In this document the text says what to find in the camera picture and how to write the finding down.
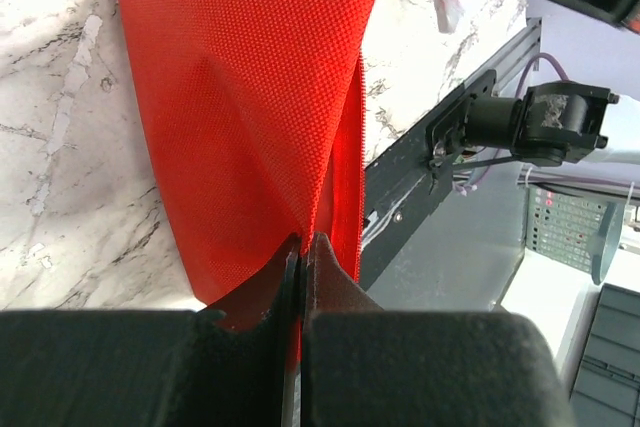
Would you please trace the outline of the red first aid kit pouch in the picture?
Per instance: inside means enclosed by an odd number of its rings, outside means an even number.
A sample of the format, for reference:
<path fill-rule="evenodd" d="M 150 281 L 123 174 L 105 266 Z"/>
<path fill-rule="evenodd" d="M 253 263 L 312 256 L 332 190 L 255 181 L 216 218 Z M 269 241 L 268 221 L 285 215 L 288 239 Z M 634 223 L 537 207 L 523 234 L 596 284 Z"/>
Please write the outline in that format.
<path fill-rule="evenodd" d="M 210 304 L 284 240 L 359 271 L 374 0 L 118 0 L 157 185 Z"/>

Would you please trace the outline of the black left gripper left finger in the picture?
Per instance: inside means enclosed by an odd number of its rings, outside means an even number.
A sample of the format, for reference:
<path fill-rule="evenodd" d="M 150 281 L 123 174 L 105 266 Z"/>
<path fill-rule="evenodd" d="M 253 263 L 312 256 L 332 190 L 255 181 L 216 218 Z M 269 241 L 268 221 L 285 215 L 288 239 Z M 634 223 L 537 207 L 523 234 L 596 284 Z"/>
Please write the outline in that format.
<path fill-rule="evenodd" d="M 288 426 L 299 242 L 200 310 L 1 315 L 5 426 Z"/>

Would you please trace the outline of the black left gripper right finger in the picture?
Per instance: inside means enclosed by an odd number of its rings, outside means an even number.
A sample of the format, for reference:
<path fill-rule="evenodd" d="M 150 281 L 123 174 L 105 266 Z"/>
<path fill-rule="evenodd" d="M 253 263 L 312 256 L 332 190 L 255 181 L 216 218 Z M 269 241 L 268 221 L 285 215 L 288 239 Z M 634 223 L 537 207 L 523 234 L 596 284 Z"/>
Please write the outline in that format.
<path fill-rule="evenodd" d="M 327 236 L 303 262 L 305 426 L 571 426 L 548 345 L 504 312 L 388 311 Z"/>

